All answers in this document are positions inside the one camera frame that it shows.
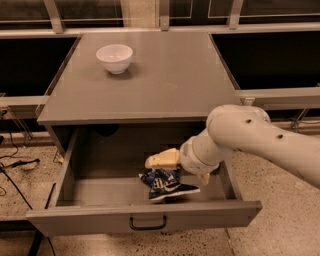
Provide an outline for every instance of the white bowl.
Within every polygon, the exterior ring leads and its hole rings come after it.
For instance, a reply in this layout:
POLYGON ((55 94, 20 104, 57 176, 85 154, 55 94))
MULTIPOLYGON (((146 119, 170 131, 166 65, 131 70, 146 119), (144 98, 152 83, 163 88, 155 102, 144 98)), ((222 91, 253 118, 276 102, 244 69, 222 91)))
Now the white bowl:
POLYGON ((123 73, 132 60, 132 49, 123 44, 111 44, 100 48, 96 56, 106 70, 112 74, 123 73))

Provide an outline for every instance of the drawer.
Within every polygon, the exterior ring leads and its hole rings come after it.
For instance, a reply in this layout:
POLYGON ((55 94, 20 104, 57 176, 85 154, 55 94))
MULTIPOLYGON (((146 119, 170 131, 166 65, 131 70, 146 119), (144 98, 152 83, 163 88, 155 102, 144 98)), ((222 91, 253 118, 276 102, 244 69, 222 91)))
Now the drawer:
POLYGON ((27 219, 45 236, 247 226, 262 206, 241 198, 228 162, 203 186, 180 171, 181 183, 200 193, 159 202, 139 174, 152 154, 179 147, 202 122, 75 127, 50 207, 27 219))

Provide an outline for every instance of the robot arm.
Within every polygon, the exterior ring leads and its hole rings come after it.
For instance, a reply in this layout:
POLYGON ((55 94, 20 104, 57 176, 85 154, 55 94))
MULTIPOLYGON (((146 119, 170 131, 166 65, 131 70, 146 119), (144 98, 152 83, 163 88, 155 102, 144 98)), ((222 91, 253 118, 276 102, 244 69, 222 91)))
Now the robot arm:
POLYGON ((207 183, 209 174, 233 152, 260 156, 320 188, 320 139, 280 129, 257 107, 223 105, 207 118, 207 128, 180 148, 151 156, 147 168, 178 164, 207 183))

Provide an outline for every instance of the black cable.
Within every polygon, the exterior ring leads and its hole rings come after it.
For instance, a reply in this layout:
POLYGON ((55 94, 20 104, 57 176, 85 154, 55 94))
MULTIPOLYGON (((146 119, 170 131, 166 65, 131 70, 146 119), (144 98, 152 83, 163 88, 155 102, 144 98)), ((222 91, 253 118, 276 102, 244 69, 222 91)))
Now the black cable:
MULTIPOLYGON (((14 183, 14 181, 10 178, 10 176, 9 176, 3 169, 4 169, 4 168, 8 168, 8 167, 13 168, 13 167, 16 167, 16 166, 19 166, 19 165, 24 165, 24 164, 33 163, 33 162, 37 162, 37 163, 38 163, 38 162, 40 162, 40 160, 39 160, 39 159, 35 159, 35 160, 33 160, 33 161, 28 161, 28 162, 26 162, 26 161, 18 161, 18 162, 15 162, 15 163, 13 163, 13 164, 11 164, 11 165, 9 165, 9 166, 4 166, 4 164, 0 162, 0 165, 1 165, 1 167, 0 167, 0 172, 3 173, 3 174, 7 177, 7 179, 9 179, 9 181, 12 183, 12 185, 13 185, 13 186, 16 188, 16 190, 19 192, 19 194, 20 194, 20 196, 22 197, 22 199, 23 199, 23 200, 25 201, 25 203, 28 205, 28 207, 29 207, 30 210, 33 210, 32 206, 29 204, 28 200, 24 197, 24 195, 22 194, 22 192, 20 191, 20 189, 18 188, 18 186, 14 183)), ((3 190, 5 191, 5 194, 4 194, 4 195, 6 195, 6 193, 7 193, 6 190, 5 190, 4 188, 2 188, 2 187, 0 187, 0 189, 3 189, 3 190)), ((48 242, 49 242, 49 245, 50 245, 50 247, 51 247, 52 254, 53 254, 54 256, 56 256, 55 250, 54 250, 54 248, 53 248, 52 242, 51 242, 51 240, 50 240, 49 237, 48 237, 48 242)))
POLYGON ((17 147, 17 145, 16 145, 16 144, 14 144, 14 142, 13 142, 13 138, 12 138, 12 133, 11 133, 11 131, 9 131, 9 134, 10 134, 10 141, 11 141, 11 144, 12 144, 12 146, 14 146, 14 147, 15 147, 16 151, 15 151, 13 154, 11 154, 11 155, 4 155, 4 156, 0 156, 0 159, 2 159, 2 158, 6 158, 6 157, 11 158, 11 157, 13 157, 14 155, 16 155, 16 154, 19 152, 19 148, 18 148, 18 147, 17 147))
POLYGON ((25 203, 28 205, 29 209, 32 210, 31 205, 29 204, 28 200, 24 197, 24 195, 22 194, 22 192, 20 191, 20 189, 18 188, 18 186, 16 185, 16 183, 14 183, 14 181, 10 178, 10 176, 2 169, 0 168, 0 172, 2 172, 7 179, 12 183, 12 185, 16 188, 16 190, 18 191, 18 193, 20 194, 20 196, 22 197, 22 199, 25 201, 25 203))

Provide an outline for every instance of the terrazzo floor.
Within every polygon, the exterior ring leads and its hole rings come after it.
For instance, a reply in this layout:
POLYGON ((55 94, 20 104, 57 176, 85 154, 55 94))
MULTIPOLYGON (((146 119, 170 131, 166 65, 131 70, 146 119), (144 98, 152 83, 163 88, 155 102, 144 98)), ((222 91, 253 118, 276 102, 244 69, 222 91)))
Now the terrazzo floor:
MULTIPOLYGON (((15 158, 0 159, 4 165, 17 160, 32 163, 7 170, 34 209, 43 209, 61 164, 46 134, 37 134, 28 147, 18 135, 15 158)), ((15 152, 6 138, 0 156, 15 152)), ((262 211, 246 228, 181 232, 102 234, 52 237, 56 255, 320 255, 320 191, 259 157, 237 153, 232 158, 244 200, 260 200, 262 211)), ((0 176, 0 218, 23 217, 28 210, 12 184, 0 176)), ((0 255, 28 255, 35 232, 0 232, 0 255)), ((38 255, 53 255, 43 239, 38 255)))

